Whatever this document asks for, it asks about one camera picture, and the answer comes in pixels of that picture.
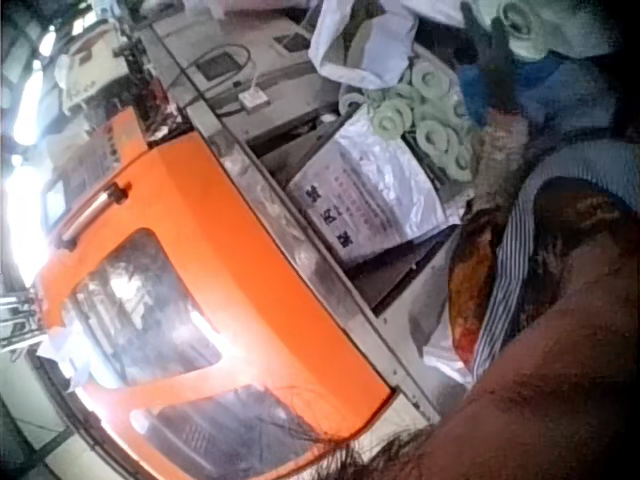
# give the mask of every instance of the gray machine panel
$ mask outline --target gray machine panel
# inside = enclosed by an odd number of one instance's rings
[[[217,21],[180,12],[156,22],[153,29],[169,56],[188,75],[188,83],[200,90],[217,111],[236,110],[238,93],[247,90],[256,73],[259,75],[257,85],[270,104],[255,113],[241,112],[226,120],[244,141],[266,139],[296,121],[330,109],[338,101],[339,85],[320,77],[309,61],[304,48],[310,41],[309,33],[284,16],[230,15]],[[246,51],[233,45],[251,52],[248,64]],[[222,59],[221,55],[225,61],[212,60]],[[245,64],[236,75],[228,68]],[[184,83],[178,81],[172,87]],[[184,95],[177,97],[183,106],[191,100]]]

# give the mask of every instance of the white fabric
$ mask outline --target white fabric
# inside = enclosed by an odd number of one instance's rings
[[[396,0],[381,0],[383,15],[365,21],[345,61],[342,32],[354,0],[325,0],[311,39],[309,58],[320,75],[366,89],[398,83],[409,64],[417,18]]]

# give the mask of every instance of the metal frame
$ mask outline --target metal frame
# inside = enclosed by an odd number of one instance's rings
[[[180,75],[168,92],[174,101],[180,104],[186,95],[200,97],[187,108],[189,118],[302,279],[381,377],[399,389],[429,422],[437,422],[440,415],[428,393],[378,328],[377,324],[383,319],[375,317],[316,233],[247,145],[214,115],[204,95],[152,27],[141,32],[141,40],[165,86],[175,75]]]

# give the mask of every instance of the wire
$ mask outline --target wire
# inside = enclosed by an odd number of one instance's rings
[[[198,90],[198,93],[196,95],[194,95],[194,97],[192,99],[190,99],[187,103],[185,103],[184,105],[182,105],[183,109],[189,108],[191,105],[193,105],[194,103],[196,103],[200,97],[202,96],[202,98],[204,100],[215,100],[219,95],[216,95],[213,98],[204,98],[205,94],[207,94],[208,92],[210,92],[211,90],[215,90],[216,88],[220,87],[221,85],[227,83],[229,80],[231,80],[232,78],[234,78],[235,76],[239,75],[246,67],[247,65],[249,65],[249,63],[253,63],[255,65],[255,62],[252,60],[251,58],[251,52],[249,52],[249,57],[247,58],[247,61],[244,62],[241,66],[240,66],[240,70],[236,70],[235,72],[230,72],[230,76],[228,77],[224,77],[222,79],[220,79],[220,81],[216,82],[214,85],[210,85],[207,88],[205,88],[204,90],[200,90],[198,89],[198,87],[194,84],[194,88],[196,88]]]
[[[233,117],[234,115],[237,115],[242,112],[244,112],[244,108],[240,107],[240,108],[236,108],[235,110],[227,110],[226,112],[215,112],[215,114],[218,118],[227,118],[227,117]]]
[[[246,54],[247,54],[247,58],[245,59],[244,63],[242,65],[240,65],[240,69],[238,70],[234,70],[233,72],[229,72],[225,75],[225,77],[228,78],[224,78],[224,80],[222,81],[222,83],[227,82],[229,80],[231,80],[233,77],[235,77],[236,75],[238,75],[240,72],[242,72],[242,70],[244,70],[246,68],[246,66],[249,64],[249,62],[251,61],[251,50],[249,50],[245,45],[242,45],[240,43],[223,43],[221,45],[217,45],[216,47],[214,47],[211,50],[207,50],[205,53],[203,53],[202,55],[198,55],[194,60],[192,60],[191,62],[189,62],[185,67],[181,67],[180,71],[178,72],[178,74],[167,84],[167,86],[165,87],[165,90],[167,92],[169,92],[169,90],[171,89],[171,87],[173,87],[176,82],[178,81],[178,79],[187,73],[187,70],[189,70],[191,67],[193,67],[194,65],[196,65],[200,60],[202,60],[205,57],[208,57],[209,55],[217,52],[218,50],[223,50],[229,47],[235,47],[235,48],[239,48],[240,50],[243,50]],[[209,87],[207,90],[214,88],[215,86],[220,86],[220,84],[216,84],[213,87]]]

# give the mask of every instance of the hand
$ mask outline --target hand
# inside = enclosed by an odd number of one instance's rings
[[[478,22],[469,3],[462,2],[460,8],[467,32],[476,47],[489,106],[503,113],[517,113],[513,54],[504,23],[495,17],[491,21],[491,33],[488,33]]]

